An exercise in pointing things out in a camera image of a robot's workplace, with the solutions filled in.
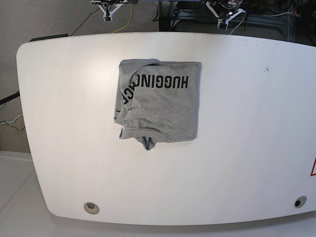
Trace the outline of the black bar behind table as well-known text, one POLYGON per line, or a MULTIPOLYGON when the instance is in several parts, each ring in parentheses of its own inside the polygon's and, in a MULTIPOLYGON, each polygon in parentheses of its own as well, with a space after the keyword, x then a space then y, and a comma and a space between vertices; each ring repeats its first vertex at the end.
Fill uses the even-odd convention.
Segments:
POLYGON ((33 38, 29 42, 39 41, 39 40, 57 39, 57 38, 64 38, 64 37, 68 37, 68 34, 59 34, 59 35, 51 35, 51 36, 33 38))

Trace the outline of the left table grommet hole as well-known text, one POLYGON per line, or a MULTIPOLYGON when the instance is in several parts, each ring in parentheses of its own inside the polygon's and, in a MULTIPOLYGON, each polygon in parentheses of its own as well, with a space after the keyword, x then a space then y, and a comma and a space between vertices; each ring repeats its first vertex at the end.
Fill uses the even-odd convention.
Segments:
POLYGON ((92 203, 92 202, 87 202, 84 204, 84 209, 87 213, 92 214, 92 215, 96 215, 99 213, 100 209, 99 207, 92 203))

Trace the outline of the red triangle sticker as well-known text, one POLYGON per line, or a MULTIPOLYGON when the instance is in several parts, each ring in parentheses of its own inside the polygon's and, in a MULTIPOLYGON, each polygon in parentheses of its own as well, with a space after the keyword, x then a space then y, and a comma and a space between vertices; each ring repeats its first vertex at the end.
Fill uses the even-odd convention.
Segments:
POLYGON ((314 160, 310 176, 316 176, 316 158, 314 160))

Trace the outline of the table grommet hole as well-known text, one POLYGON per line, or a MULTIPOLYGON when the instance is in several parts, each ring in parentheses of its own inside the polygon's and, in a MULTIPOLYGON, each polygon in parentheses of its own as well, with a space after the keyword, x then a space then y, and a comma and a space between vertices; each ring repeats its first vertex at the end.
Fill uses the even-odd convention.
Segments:
POLYGON ((99 207, 92 203, 92 202, 87 202, 84 204, 84 209, 87 213, 92 214, 92 215, 96 215, 99 213, 100 209, 99 207))
POLYGON ((294 202, 294 206, 295 208, 301 208, 302 206, 304 206, 304 204, 307 201, 307 197, 306 196, 301 196, 299 198, 297 198, 294 202))

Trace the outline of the right table grommet hole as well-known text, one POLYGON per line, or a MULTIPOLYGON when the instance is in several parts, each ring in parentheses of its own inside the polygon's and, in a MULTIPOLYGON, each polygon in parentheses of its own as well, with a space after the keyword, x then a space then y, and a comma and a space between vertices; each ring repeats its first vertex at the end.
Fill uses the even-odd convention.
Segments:
POLYGON ((294 202, 294 206, 295 208, 301 208, 302 206, 304 206, 304 204, 307 201, 307 197, 306 196, 301 196, 299 198, 297 198, 294 202))

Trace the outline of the grey T-shirt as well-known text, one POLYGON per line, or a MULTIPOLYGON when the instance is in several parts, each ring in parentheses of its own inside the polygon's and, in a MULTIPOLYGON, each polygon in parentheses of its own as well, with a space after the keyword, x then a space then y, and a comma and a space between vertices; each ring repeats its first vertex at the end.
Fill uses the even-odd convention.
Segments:
POLYGON ((200 74, 200 62, 121 61, 114 113, 119 138, 134 138, 147 151, 196 139, 200 74))

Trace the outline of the black table leg stand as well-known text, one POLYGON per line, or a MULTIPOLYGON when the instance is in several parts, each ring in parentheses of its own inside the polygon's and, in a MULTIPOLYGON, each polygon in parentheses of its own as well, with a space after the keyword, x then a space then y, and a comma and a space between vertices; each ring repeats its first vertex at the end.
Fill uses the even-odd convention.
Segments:
POLYGON ((158 12, 158 26, 160 32, 168 32, 171 26, 173 11, 176 9, 177 0, 155 0, 158 12))

